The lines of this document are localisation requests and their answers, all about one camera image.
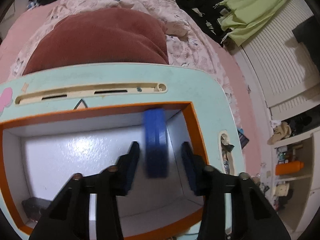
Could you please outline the orange cardboard box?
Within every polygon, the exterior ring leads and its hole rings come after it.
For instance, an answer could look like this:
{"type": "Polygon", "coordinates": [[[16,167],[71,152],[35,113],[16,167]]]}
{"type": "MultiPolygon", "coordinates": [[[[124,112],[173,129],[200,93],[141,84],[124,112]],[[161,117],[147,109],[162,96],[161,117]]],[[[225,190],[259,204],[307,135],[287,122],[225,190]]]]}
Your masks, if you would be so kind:
{"type": "Polygon", "coordinates": [[[151,102],[58,111],[1,122],[1,212],[15,239],[36,223],[22,203],[53,200],[75,173],[91,176],[114,165],[133,142],[140,158],[128,196],[118,197],[126,239],[165,239],[187,231],[202,216],[202,197],[189,188],[181,145],[207,156],[203,129],[191,102],[151,102]],[[161,108],[169,155],[168,176],[148,178],[144,112],[161,108]]]}

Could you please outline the pink floral quilt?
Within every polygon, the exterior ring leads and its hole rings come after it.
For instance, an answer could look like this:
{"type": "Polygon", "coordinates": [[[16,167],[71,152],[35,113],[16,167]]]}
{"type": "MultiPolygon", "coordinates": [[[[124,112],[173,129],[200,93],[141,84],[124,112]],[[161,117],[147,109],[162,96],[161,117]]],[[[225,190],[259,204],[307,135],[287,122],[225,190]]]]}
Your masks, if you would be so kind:
{"type": "Polygon", "coordinates": [[[236,124],[240,111],[227,68],[232,57],[209,38],[175,0],[59,0],[29,10],[20,16],[1,44],[1,82],[22,75],[39,42],[67,16],[103,8],[127,8],[149,14],[164,23],[169,63],[200,69],[223,88],[236,124]]]}

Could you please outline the black clothes pile right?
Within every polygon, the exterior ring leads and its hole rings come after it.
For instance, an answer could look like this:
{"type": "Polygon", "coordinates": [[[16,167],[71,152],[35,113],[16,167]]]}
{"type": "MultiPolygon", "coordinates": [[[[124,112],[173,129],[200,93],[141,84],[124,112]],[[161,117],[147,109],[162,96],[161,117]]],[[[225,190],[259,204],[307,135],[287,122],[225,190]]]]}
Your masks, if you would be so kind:
{"type": "Polygon", "coordinates": [[[218,19],[229,13],[226,6],[220,5],[222,0],[175,0],[177,5],[185,11],[200,29],[211,39],[220,44],[227,46],[231,41],[226,37],[231,29],[223,31],[218,19]]]}

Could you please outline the blue small box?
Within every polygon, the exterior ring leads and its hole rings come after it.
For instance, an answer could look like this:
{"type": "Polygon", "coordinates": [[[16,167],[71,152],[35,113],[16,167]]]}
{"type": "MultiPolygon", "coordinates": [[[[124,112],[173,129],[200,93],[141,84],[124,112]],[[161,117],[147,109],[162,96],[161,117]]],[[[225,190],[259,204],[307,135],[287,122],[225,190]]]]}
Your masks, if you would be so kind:
{"type": "Polygon", "coordinates": [[[145,170],[149,178],[167,178],[169,166],[167,126],[162,108],[144,112],[145,170]]]}

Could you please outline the mint green lap table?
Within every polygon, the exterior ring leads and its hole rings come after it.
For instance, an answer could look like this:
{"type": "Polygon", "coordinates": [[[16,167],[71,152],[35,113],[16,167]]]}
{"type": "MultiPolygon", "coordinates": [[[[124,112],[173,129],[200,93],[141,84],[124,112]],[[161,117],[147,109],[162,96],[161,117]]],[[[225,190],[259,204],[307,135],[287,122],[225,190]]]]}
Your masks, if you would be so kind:
{"type": "MultiPolygon", "coordinates": [[[[202,159],[206,165],[227,174],[220,142],[221,135],[227,134],[234,145],[233,176],[245,170],[227,97],[218,82],[195,69],[146,63],[102,63],[25,75],[1,85],[1,122],[73,109],[172,101],[193,103],[203,129],[207,156],[202,159]]],[[[22,206],[27,217],[37,224],[53,200],[32,197],[24,200],[22,206]]],[[[91,194],[89,239],[97,239],[96,202],[96,194],[91,194]]]]}

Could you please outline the dark red pillow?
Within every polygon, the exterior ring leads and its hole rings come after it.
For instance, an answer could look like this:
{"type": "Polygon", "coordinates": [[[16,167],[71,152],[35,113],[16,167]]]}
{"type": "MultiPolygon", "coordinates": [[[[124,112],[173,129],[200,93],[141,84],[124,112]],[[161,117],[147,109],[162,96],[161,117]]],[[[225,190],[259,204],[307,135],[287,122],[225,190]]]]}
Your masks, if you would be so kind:
{"type": "Polygon", "coordinates": [[[165,25],[144,12],[105,8],[61,20],[37,45],[24,75],[77,64],[168,64],[165,25]]]}

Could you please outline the green hanging cloth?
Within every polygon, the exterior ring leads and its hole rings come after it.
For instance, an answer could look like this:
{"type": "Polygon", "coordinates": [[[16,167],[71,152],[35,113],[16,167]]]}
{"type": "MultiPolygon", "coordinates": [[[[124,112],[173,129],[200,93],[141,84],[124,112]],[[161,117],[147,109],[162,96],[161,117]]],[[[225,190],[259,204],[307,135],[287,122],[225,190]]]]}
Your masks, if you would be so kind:
{"type": "Polygon", "coordinates": [[[223,0],[215,6],[227,13],[217,19],[225,32],[220,43],[230,38],[237,46],[263,28],[289,0],[223,0]]]}

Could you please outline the orange bottle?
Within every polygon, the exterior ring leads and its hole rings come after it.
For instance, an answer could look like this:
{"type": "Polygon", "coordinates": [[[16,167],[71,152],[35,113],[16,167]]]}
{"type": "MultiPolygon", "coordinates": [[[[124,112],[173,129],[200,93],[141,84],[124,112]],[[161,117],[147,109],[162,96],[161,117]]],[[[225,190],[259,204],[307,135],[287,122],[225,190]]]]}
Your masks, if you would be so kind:
{"type": "Polygon", "coordinates": [[[275,169],[276,176],[282,176],[299,172],[304,168],[304,163],[301,161],[292,161],[289,163],[277,164],[275,169]]]}

